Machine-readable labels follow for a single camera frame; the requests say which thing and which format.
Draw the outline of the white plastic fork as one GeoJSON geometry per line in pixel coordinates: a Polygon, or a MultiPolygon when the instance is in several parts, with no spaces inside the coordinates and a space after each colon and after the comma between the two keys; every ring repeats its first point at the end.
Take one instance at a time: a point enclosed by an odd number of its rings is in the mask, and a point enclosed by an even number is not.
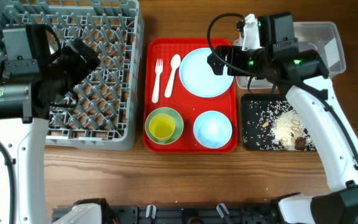
{"type": "Polygon", "coordinates": [[[155,82],[154,88],[152,92],[152,102],[157,103],[160,94],[160,76],[163,72],[163,60],[157,59],[156,66],[155,66],[155,82]]]}

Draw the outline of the yellow plastic cup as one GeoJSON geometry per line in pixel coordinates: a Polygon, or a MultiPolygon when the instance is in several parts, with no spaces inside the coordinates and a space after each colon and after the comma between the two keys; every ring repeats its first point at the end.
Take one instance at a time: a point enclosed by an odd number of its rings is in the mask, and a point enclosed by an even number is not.
{"type": "Polygon", "coordinates": [[[169,140],[176,128],[175,120],[168,114],[157,114],[150,120],[149,131],[159,141],[169,140]]]}

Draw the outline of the light blue bowl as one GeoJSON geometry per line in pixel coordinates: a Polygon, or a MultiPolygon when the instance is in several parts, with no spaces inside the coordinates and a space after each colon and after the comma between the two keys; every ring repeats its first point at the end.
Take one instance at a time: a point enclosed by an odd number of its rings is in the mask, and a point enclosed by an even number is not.
{"type": "Polygon", "coordinates": [[[229,118],[218,111],[201,113],[193,124],[195,139],[208,149],[225,146],[232,137],[232,124],[229,118]]]}

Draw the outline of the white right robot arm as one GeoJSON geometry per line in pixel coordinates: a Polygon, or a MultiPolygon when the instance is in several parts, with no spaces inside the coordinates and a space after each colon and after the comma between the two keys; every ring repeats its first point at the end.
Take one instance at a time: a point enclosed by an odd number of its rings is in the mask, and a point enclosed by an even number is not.
{"type": "Polygon", "coordinates": [[[273,202],[273,222],[358,223],[358,138],[334,93],[329,70],[314,49],[300,50],[290,12],[237,15],[240,46],[211,46],[214,74],[257,77],[278,87],[311,136],[330,188],[273,202]]]}

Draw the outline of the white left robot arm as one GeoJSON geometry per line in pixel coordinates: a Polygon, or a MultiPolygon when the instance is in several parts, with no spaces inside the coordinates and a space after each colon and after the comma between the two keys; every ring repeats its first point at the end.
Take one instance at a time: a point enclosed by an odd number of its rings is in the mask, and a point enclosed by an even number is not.
{"type": "Polygon", "coordinates": [[[0,66],[0,223],[47,223],[44,150],[52,107],[74,108],[73,93],[99,66],[81,39],[51,51],[46,24],[4,29],[0,66]],[[73,101],[64,100],[73,93],[73,101]]]}

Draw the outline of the green bowl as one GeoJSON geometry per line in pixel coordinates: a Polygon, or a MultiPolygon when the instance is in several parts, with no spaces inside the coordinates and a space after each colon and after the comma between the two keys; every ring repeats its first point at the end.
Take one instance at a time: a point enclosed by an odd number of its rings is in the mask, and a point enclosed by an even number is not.
{"type": "Polygon", "coordinates": [[[146,135],[156,144],[168,145],[174,143],[180,138],[183,130],[183,118],[173,108],[157,108],[145,120],[146,135]]]}

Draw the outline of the cream plastic spoon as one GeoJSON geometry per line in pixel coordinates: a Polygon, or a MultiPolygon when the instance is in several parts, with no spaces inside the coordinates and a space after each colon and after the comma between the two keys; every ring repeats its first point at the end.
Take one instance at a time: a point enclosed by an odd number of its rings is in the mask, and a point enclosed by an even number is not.
{"type": "Polygon", "coordinates": [[[173,84],[174,84],[174,79],[175,79],[175,74],[177,69],[180,67],[181,64],[181,57],[178,54],[175,54],[170,62],[170,66],[171,66],[171,73],[168,79],[168,83],[164,92],[164,97],[166,98],[170,98],[173,92],[173,84]]]}

